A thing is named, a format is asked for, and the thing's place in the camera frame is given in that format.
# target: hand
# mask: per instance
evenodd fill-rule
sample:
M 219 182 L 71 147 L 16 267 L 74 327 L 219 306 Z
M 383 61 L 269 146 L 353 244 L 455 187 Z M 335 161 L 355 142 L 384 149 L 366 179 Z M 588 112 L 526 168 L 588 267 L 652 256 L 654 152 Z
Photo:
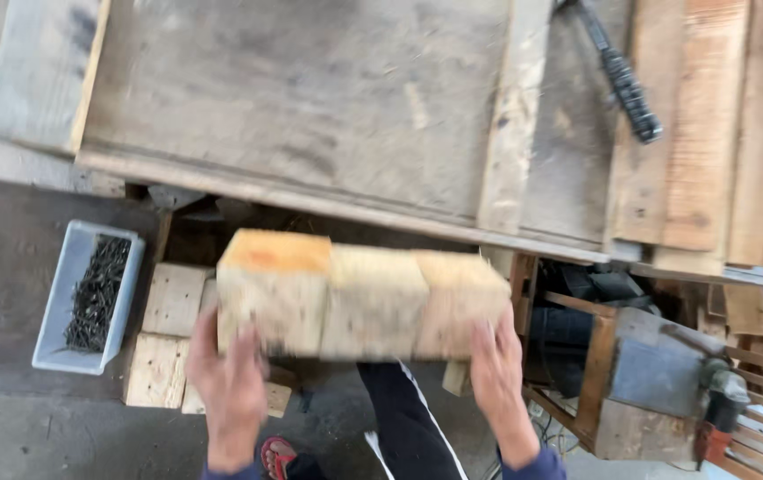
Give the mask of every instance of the hand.
M 254 462 L 260 424 L 266 420 L 265 371 L 257 332 L 249 329 L 218 356 L 217 310 L 204 311 L 195 322 L 186 361 L 186 376 L 206 407 L 209 433 L 207 466 L 236 473 Z
M 524 374 L 514 317 L 510 301 L 496 332 L 487 320 L 473 325 L 470 380 L 476 404 L 500 445 L 503 462 L 518 470 L 535 460 L 541 444 L 520 394 Z

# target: foot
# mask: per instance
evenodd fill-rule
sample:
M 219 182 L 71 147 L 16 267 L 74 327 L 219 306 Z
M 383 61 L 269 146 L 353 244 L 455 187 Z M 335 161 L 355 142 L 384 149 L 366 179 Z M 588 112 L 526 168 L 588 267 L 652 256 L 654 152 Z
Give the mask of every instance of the foot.
M 269 445 L 269 450 L 266 452 L 266 468 L 269 470 L 269 476 L 277 480 L 277 472 L 275 470 L 275 456 L 279 457 L 294 457 L 296 455 L 295 450 L 284 442 L 272 442 Z M 280 465 L 283 467 L 284 476 L 287 474 L 287 464 L 289 462 L 282 461 Z

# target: concrete floor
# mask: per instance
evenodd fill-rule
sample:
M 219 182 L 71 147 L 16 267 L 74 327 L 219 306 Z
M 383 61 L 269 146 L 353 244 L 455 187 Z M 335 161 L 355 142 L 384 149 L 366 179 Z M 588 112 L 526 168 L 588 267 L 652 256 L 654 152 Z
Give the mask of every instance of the concrete floor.
M 314 388 L 308 412 L 300 411 L 300 397 L 293 395 L 285 418 L 271 419 L 264 436 L 283 435 L 315 454 L 331 480 L 382 480 L 364 441 L 364 431 L 375 423 L 367 394 L 353 367 L 336 370 Z M 457 398 L 441 389 L 442 364 L 416 364 L 412 370 L 467 475 L 483 480 L 494 462 L 495 444 L 472 397 Z M 554 422 L 549 434 L 556 431 Z M 111 401 L 0 397 L 0 480 L 193 479 L 203 464 L 205 439 L 198 415 Z M 657 462 L 602 461 L 579 449 L 568 454 L 567 470 L 571 480 L 726 477 Z

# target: plastic container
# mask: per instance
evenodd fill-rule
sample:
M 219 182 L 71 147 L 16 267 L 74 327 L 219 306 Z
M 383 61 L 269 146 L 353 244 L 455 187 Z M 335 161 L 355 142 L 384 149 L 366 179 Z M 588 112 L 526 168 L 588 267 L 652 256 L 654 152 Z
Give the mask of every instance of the plastic container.
M 71 320 L 73 291 L 88 270 L 98 235 L 129 239 L 130 254 L 126 257 L 124 276 L 121 278 L 118 299 L 115 300 L 112 320 L 109 323 L 106 348 L 101 354 L 74 352 L 67 349 L 64 331 Z M 106 364 L 120 351 L 143 254 L 144 240 L 135 232 L 81 220 L 71 220 L 67 224 L 56 277 L 53 279 L 52 289 L 49 290 L 44 322 L 41 324 L 41 333 L 37 336 L 35 354 L 32 356 L 33 367 L 88 375 L 103 373 Z

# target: sandal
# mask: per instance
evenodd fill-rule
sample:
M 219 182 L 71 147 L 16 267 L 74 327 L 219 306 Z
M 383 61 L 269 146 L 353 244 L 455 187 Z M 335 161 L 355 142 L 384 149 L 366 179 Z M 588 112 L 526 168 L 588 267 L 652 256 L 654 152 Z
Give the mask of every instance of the sandal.
M 270 436 L 266 439 L 265 442 L 263 442 L 263 445 L 260 447 L 260 461 L 263 463 L 263 468 L 267 472 L 269 471 L 269 464 L 266 463 L 266 453 L 271 452 L 275 454 L 275 474 L 277 475 L 278 480 L 287 480 L 287 474 L 284 470 L 284 465 L 290 462 L 291 460 L 294 460 L 296 455 L 279 455 L 274 450 L 272 450 L 271 444 L 274 442 L 281 442 L 284 445 L 292 448 L 292 445 L 289 444 L 286 440 L 284 440 L 280 436 Z

